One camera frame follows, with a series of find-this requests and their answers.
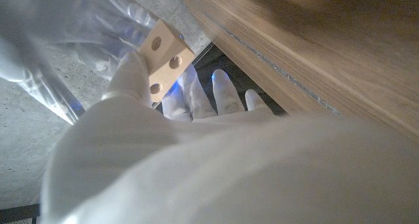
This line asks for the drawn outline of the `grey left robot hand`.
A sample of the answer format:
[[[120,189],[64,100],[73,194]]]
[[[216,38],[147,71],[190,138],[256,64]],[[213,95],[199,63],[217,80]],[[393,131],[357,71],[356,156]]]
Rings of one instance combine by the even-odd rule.
[[[44,223],[417,223],[418,144],[373,122],[278,117],[213,74],[215,113],[193,68],[151,107],[147,66],[127,53],[100,102],[56,144]]]

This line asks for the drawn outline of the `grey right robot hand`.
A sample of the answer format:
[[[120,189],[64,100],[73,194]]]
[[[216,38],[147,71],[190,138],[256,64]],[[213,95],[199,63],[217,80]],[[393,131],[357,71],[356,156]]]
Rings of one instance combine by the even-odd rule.
[[[68,54],[111,79],[157,21],[135,0],[1,0],[1,78],[74,124],[84,108],[50,57]]]

